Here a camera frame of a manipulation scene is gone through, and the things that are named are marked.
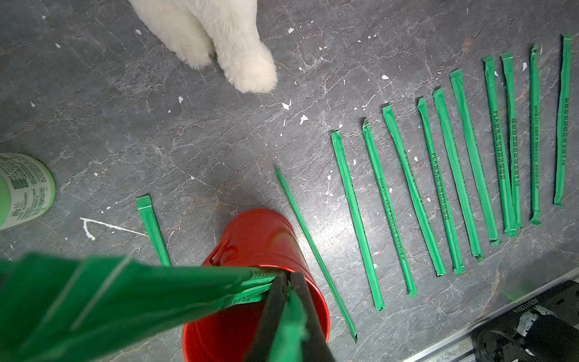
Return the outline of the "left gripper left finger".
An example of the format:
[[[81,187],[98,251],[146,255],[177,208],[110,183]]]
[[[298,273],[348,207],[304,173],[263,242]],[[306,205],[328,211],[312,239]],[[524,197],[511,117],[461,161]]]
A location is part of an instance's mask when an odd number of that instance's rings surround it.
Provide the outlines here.
[[[259,326],[244,361],[268,361],[286,304],[286,286],[286,274],[282,272],[268,292]]]

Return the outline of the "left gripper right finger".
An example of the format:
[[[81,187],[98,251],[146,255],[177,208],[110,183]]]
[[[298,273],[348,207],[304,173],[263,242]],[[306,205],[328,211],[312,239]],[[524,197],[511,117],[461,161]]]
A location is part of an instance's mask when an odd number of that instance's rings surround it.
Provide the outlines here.
[[[334,357],[326,343],[318,315],[308,288],[308,283],[302,273],[294,272],[289,275],[292,289],[300,298],[307,314],[306,330],[308,336],[302,343],[304,361],[334,361]]]

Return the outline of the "twelfth green straw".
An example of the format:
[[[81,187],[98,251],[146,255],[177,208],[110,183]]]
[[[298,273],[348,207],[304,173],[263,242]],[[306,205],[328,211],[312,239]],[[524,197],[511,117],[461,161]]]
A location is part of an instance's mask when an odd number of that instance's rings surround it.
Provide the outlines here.
[[[152,207],[152,199],[149,195],[145,195],[137,198],[136,204],[137,210],[140,213],[143,225],[146,229],[146,233],[152,242],[152,246],[158,255],[161,265],[165,267],[171,267],[172,264],[170,257],[167,253],[167,249],[161,234],[161,229],[159,228],[158,220],[156,219],[155,212]]]

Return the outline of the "eleventh green straw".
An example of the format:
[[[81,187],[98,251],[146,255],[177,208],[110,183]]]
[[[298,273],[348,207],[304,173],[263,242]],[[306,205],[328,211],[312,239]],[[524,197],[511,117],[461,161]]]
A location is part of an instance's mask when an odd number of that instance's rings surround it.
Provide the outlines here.
[[[568,107],[571,81],[571,35],[562,36],[562,68],[560,72],[559,106],[557,113],[556,182],[553,203],[562,207],[565,188],[565,168],[568,140]]]

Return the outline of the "thirteenth green straw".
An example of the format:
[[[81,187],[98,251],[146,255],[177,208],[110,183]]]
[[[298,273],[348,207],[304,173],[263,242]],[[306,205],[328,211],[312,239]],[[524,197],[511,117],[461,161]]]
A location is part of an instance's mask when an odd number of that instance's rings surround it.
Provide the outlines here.
[[[307,321],[302,301],[290,287],[267,361],[304,361],[302,344],[308,339]]]

